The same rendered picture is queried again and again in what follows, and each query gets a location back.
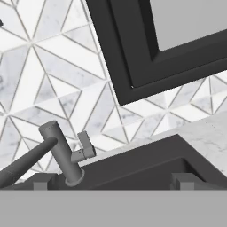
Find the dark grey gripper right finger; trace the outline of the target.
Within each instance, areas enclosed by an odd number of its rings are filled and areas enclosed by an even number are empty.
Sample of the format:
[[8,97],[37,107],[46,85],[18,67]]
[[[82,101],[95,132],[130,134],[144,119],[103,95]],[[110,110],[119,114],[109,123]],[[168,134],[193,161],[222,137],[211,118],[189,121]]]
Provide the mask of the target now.
[[222,187],[216,184],[206,183],[193,173],[173,173],[170,189],[180,191],[222,190]]

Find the dark grey sink basin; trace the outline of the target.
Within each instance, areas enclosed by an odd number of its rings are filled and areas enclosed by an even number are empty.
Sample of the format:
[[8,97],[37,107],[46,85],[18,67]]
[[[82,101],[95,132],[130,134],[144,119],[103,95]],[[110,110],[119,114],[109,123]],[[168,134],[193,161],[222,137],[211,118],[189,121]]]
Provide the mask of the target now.
[[168,190],[174,173],[227,188],[227,176],[178,135],[83,167],[76,190]]

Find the dark grey sink faucet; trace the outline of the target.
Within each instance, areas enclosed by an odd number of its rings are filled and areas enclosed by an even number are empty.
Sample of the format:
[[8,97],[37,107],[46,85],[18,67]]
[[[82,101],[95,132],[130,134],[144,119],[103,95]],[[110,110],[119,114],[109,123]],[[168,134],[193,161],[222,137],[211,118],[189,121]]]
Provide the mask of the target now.
[[0,189],[11,186],[29,171],[47,152],[51,152],[65,177],[69,187],[78,185],[85,176],[85,171],[78,163],[97,155],[95,147],[86,131],[78,134],[82,149],[73,152],[56,121],[48,121],[39,128],[43,137],[41,144],[22,155],[12,164],[0,171]]

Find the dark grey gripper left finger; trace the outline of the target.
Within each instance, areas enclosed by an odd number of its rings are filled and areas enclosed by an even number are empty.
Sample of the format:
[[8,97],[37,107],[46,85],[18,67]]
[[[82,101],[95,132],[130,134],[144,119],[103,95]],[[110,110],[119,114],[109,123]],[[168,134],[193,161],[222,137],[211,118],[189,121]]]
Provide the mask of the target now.
[[57,179],[56,173],[37,173],[32,175],[23,183],[14,184],[6,187],[6,190],[31,190],[31,191],[48,191],[55,188],[54,184]]

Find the black framed window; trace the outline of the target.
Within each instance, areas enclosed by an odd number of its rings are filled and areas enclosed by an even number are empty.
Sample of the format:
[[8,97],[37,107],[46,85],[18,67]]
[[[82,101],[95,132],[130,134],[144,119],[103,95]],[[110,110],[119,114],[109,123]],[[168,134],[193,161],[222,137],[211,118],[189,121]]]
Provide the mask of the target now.
[[227,70],[227,0],[85,0],[120,105]]

